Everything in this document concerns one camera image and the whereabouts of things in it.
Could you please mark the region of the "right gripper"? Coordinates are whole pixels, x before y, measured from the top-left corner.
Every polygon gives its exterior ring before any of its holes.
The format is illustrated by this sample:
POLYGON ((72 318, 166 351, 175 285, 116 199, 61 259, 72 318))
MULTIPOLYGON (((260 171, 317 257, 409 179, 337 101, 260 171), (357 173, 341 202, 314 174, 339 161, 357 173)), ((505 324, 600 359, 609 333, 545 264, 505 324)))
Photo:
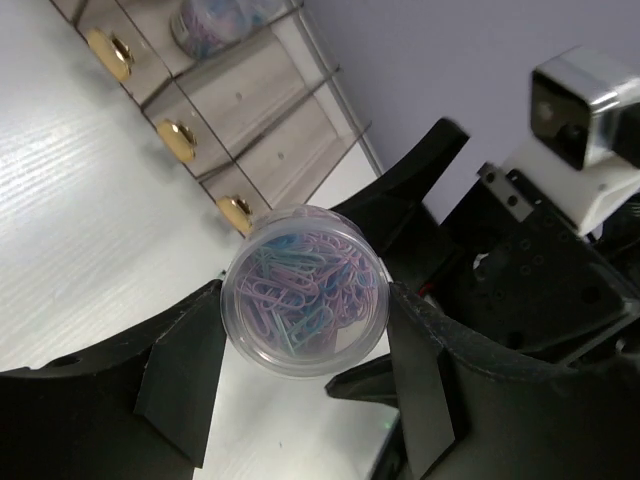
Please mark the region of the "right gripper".
POLYGON ((443 224, 426 213, 409 221, 468 140, 453 120, 439 119, 331 210, 378 256, 397 238, 391 275, 438 334, 578 369, 626 357, 634 287, 523 173, 486 164, 443 224))

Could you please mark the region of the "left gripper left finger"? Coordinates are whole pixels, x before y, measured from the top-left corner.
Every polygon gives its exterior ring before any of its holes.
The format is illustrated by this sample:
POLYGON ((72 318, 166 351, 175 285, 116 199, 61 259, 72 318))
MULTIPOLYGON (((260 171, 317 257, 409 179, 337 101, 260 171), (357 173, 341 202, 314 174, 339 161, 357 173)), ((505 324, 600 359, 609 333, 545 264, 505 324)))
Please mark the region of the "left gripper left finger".
POLYGON ((1 375, 5 479, 190 479, 203 466, 225 331, 221 284, 38 369, 1 375))

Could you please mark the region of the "paperclip jar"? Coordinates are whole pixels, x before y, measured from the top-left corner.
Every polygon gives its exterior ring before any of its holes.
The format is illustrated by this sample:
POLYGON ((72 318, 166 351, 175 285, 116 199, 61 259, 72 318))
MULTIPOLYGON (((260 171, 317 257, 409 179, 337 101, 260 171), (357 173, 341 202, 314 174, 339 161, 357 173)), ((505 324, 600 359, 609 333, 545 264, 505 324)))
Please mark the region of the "paperclip jar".
POLYGON ((311 205, 255 221, 227 270, 221 318, 246 360, 316 378, 361 362, 389 318, 389 277, 361 229, 311 205))
POLYGON ((169 26, 178 46, 202 60, 264 26, 281 6, 281 1, 182 1, 169 26))

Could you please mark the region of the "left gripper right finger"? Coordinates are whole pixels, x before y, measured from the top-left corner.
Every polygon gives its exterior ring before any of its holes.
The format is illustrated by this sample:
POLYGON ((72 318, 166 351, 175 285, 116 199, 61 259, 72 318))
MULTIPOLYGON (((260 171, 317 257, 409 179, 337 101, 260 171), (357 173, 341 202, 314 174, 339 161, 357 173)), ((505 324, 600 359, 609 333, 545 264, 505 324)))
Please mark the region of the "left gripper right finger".
POLYGON ((417 479, 635 479, 639 361, 579 368, 520 354, 394 283, 387 355, 335 376, 336 399, 400 414, 417 479))

